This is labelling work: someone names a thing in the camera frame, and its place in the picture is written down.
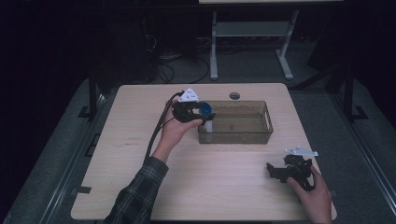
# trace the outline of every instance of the table leg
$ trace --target table leg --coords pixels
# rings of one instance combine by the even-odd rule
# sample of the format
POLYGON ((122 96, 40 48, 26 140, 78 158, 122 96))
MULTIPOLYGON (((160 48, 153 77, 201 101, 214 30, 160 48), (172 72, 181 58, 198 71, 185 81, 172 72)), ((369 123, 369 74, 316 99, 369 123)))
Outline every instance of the table leg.
POLYGON ((216 17, 217 12, 213 12, 212 21, 212 50, 210 51, 210 78, 212 80, 218 80, 218 61, 216 59, 216 17))
POLYGON ((90 112, 88 113, 88 107, 83 106, 81 108, 81 111, 78 114, 78 118, 89 118, 88 121, 91 122, 93 118, 96 115, 97 112, 97 95, 96 95, 96 83, 94 81, 94 73, 91 72, 89 77, 88 77, 88 83, 89 83, 89 94, 90 94, 90 112))
POLYGON ((285 34, 285 42, 283 43, 283 46, 281 49, 276 50, 276 56, 279 59, 280 66, 282 67, 283 73, 285 74, 285 78, 290 80, 293 79, 293 74, 290 71, 288 62, 286 61, 285 55, 286 55, 286 50, 288 49, 289 42, 291 39, 291 35, 293 34, 295 22, 297 20, 299 11, 295 10, 293 12, 293 15, 291 16, 291 20, 288 26, 288 30, 285 34))

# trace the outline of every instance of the dark background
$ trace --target dark background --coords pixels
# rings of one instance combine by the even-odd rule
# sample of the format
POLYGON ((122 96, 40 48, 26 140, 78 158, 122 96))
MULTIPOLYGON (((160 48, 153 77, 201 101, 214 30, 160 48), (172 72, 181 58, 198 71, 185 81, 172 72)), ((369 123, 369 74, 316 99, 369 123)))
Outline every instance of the dark background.
MULTIPOLYGON (((346 2, 336 10, 302 10, 293 38, 318 40, 309 62, 318 70, 347 64, 396 127, 394 7, 386 0, 346 2)), ((0 220, 89 74, 95 74, 101 91, 148 83, 155 77, 150 65, 160 52, 147 53, 145 32, 158 37, 158 49, 176 49, 192 57, 196 37, 210 36, 208 10, 158 10, 147 18, 145 11, 103 10, 103 3, 0 3, 0 220)), ((252 19, 256 14, 251 12, 239 11, 238 19, 252 19)), ((281 15, 277 9, 271 12, 281 15)), ((233 19, 229 12, 222 13, 223 19, 233 19)))

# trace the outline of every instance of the left hand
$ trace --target left hand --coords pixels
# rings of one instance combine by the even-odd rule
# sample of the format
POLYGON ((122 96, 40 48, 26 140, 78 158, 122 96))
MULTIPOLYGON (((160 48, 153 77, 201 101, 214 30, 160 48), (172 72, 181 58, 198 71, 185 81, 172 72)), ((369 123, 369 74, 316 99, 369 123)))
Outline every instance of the left hand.
POLYGON ((152 156, 158 158, 159 155, 162 155, 162 157, 158 159, 166 161, 170 151, 180 142, 184 133, 186 133, 186 131, 189 129, 200 125, 202 122, 203 121, 201 119, 194 119, 190 122, 182 123, 174 118, 172 107, 169 108, 165 114, 165 118, 163 119, 163 129, 160 142, 158 143, 158 146, 153 152, 152 156))

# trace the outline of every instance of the hand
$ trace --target hand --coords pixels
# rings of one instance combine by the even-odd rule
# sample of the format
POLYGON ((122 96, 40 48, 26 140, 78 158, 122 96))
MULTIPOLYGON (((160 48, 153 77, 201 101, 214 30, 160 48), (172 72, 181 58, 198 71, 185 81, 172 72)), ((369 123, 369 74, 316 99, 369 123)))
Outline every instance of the hand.
POLYGON ((296 191, 313 223, 332 223, 332 195, 318 170, 311 166, 311 171, 315 179, 315 189, 305 191, 292 177, 288 178, 288 184, 296 191))
POLYGON ((163 119, 163 129, 160 142, 152 153, 152 156, 166 162, 171 150, 180 142, 184 133, 201 123, 201 119, 194 119, 187 123, 181 123, 174 118, 172 109, 169 108, 165 114, 165 118, 163 119))

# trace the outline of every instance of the wooden tabletop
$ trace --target wooden tabletop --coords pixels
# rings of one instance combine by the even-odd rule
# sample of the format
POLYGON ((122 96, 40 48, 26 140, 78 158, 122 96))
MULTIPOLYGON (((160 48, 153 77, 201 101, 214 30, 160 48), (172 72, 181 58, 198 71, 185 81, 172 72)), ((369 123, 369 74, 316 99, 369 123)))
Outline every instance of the wooden tabletop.
POLYGON ((200 4, 237 4, 237 3, 316 3, 343 2, 344 0, 199 0, 200 4))
POLYGON ((91 192, 78 194, 72 217, 97 220, 109 214, 141 168, 165 102, 188 87, 201 101, 231 101, 234 91, 240 101, 265 101, 274 132, 266 145, 223 145, 199 144, 197 130, 189 130, 168 159, 152 220, 307 219, 291 187, 266 170, 267 162, 282 167, 285 148, 311 148, 286 86, 277 83, 122 86, 81 185, 91 192))

